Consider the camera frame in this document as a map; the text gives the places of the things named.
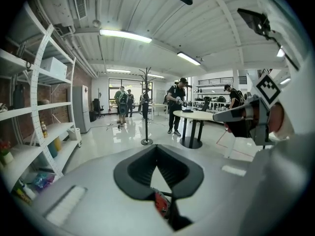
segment wooden tabletop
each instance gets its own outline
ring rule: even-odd
[[[213,120],[213,114],[209,112],[194,111],[193,113],[184,113],[181,110],[177,110],[173,113],[176,116],[193,120]]]
[[[159,104],[159,103],[150,103],[149,104],[150,107],[166,107],[167,105],[166,104]]]

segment refrigerator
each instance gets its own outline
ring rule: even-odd
[[[86,86],[72,88],[72,106],[75,126],[80,129],[80,133],[87,133],[91,128],[89,114],[89,89]]]

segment ceiling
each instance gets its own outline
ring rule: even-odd
[[[85,2],[86,17],[78,19],[74,0],[37,1],[53,25],[72,26],[75,32],[64,39],[71,48],[77,44],[96,75],[119,67],[140,74],[139,68],[148,66],[172,80],[233,68],[285,67],[284,59],[276,57],[277,46],[255,34],[237,13],[238,8],[261,13],[257,0],[193,0],[191,6],[179,0]],[[94,20],[100,21],[101,29],[127,30],[153,41],[100,36]],[[201,65],[178,57],[179,51],[202,58]]]

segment black cap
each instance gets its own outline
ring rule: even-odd
[[[181,78],[181,79],[179,80],[179,82],[183,82],[184,84],[186,84],[186,83],[187,83],[187,80],[186,80],[186,78]]]

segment white box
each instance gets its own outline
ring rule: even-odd
[[[65,79],[67,73],[67,66],[54,57],[43,59],[40,64],[40,68],[61,79]]]

